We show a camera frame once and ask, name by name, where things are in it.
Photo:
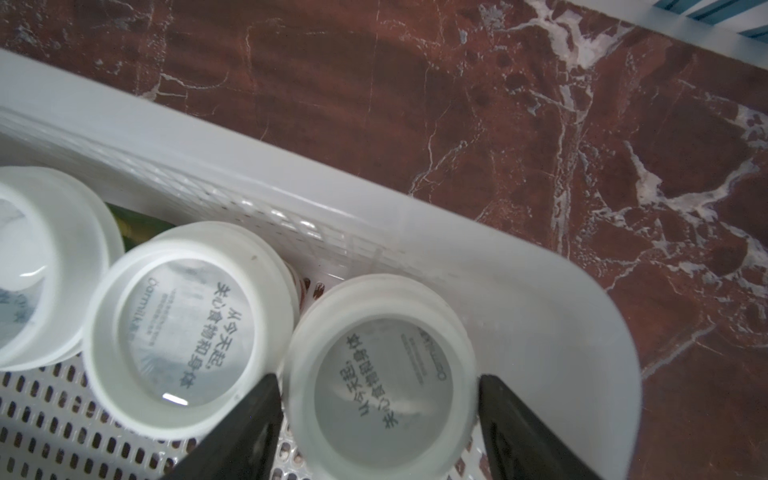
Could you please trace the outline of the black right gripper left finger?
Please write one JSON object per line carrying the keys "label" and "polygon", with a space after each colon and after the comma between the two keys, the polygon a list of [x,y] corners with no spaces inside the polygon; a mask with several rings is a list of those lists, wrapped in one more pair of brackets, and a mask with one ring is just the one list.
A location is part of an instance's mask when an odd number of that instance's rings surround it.
{"label": "black right gripper left finger", "polygon": [[284,419],[277,376],[265,375],[166,479],[268,479]]}

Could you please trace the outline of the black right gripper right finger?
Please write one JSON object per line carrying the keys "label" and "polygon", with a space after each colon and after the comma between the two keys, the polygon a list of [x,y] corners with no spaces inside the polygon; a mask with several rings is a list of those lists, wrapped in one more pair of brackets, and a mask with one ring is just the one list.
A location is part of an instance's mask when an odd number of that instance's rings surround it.
{"label": "black right gripper right finger", "polygon": [[478,416],[494,479],[597,479],[497,376],[479,379]]}

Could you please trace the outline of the white lidded yogurt cup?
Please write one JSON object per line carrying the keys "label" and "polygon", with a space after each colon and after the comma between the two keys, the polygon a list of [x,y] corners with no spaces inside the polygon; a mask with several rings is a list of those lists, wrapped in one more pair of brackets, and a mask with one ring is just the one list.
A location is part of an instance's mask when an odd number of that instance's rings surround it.
{"label": "white lidded yogurt cup", "polygon": [[477,360],[440,295],[404,276],[364,275],[303,314],[282,399],[317,479],[443,479],[471,438]]}
{"label": "white lidded yogurt cup", "polygon": [[115,218],[84,183],[51,168],[2,168],[2,370],[80,352],[91,296],[124,251]]}
{"label": "white lidded yogurt cup", "polygon": [[95,288],[83,333],[89,385],[130,431],[204,435],[279,370],[305,294],[298,272],[243,227],[172,228]]}

